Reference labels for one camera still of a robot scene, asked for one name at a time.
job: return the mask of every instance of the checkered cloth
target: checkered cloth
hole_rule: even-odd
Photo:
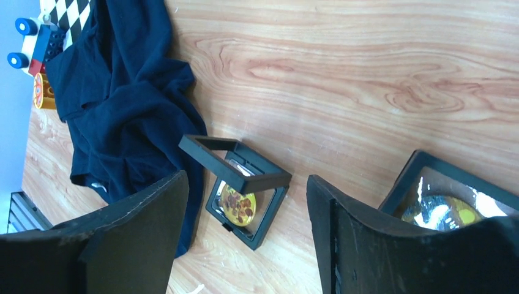
[[[67,32],[63,49],[79,39],[90,15],[91,0],[43,0],[42,12],[50,15],[50,21]]]

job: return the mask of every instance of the red lego brick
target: red lego brick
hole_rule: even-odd
[[[31,74],[33,77],[36,76],[37,73],[45,73],[45,65],[38,60],[32,58],[31,63],[29,65],[29,74]]]

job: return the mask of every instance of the dark blue shirt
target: dark blue shirt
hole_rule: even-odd
[[[189,248],[204,187],[202,166],[178,144],[184,134],[207,131],[185,96],[194,81],[190,66],[166,57],[172,36],[163,0],[93,0],[79,41],[46,70],[72,138],[74,184],[110,204],[187,172],[178,257]]]

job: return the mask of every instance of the wood grain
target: wood grain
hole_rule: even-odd
[[[203,210],[169,293],[200,284],[200,293],[319,293],[309,174],[377,206],[425,149],[519,193],[519,3],[166,4],[210,134],[241,139],[294,174],[255,252]],[[69,184],[67,136],[55,115],[33,112],[24,188],[53,222],[102,205]]]

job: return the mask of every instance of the black display case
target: black display case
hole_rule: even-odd
[[[248,247],[265,238],[288,190],[292,175],[242,142],[184,135],[179,147],[217,180],[206,209]],[[224,151],[221,157],[215,151]]]
[[[379,210],[420,227],[451,231],[493,216],[519,216],[519,197],[417,150]]]

